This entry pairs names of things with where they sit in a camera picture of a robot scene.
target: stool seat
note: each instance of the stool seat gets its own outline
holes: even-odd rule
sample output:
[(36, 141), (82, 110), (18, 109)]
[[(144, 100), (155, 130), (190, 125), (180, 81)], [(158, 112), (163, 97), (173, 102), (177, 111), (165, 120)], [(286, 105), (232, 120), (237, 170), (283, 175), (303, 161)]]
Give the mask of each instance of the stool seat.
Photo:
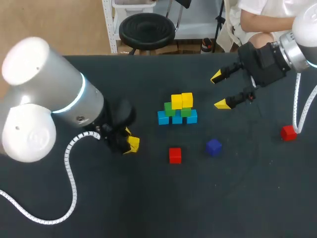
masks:
[(139, 13), (124, 19), (119, 37), (126, 45), (143, 51), (163, 48), (175, 38), (174, 23), (156, 13)]

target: green block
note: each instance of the green block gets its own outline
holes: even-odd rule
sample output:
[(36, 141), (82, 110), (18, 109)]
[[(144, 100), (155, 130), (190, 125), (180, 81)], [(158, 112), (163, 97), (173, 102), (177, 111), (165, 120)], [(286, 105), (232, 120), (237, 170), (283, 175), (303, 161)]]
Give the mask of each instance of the green block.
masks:
[(167, 117), (173, 117), (176, 115), (176, 110), (172, 110), (172, 103), (164, 103), (164, 111)]
[(192, 115), (192, 109), (191, 108), (183, 108), (180, 110), (180, 116), (182, 118), (190, 117)]

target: block tower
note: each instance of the block tower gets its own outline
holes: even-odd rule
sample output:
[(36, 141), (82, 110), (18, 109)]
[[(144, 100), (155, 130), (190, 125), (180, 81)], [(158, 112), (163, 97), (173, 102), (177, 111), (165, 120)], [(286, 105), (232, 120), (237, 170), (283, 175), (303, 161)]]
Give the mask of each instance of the block tower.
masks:
[(182, 124), (186, 118), (187, 124), (197, 123), (197, 112), (193, 110), (193, 93), (173, 94), (171, 102), (164, 103), (164, 111), (158, 112), (158, 124), (167, 125), (172, 118), (172, 124)]

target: white shirt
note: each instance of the white shirt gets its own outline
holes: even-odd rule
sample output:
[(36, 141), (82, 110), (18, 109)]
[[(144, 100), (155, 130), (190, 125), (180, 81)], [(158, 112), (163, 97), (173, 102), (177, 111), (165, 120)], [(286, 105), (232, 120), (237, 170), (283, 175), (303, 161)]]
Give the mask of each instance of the white shirt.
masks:
[(239, 8), (256, 15), (272, 17), (296, 16), (317, 0), (239, 0)]

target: person's arm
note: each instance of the person's arm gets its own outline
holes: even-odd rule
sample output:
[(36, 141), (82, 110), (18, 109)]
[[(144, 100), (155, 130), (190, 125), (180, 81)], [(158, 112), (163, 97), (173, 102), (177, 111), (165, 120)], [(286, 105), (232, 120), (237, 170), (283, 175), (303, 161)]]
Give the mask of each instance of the person's arm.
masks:
[(245, 10), (241, 11), (241, 28), (245, 32), (271, 33), (276, 31), (291, 30), (294, 17), (270, 17), (255, 15)]

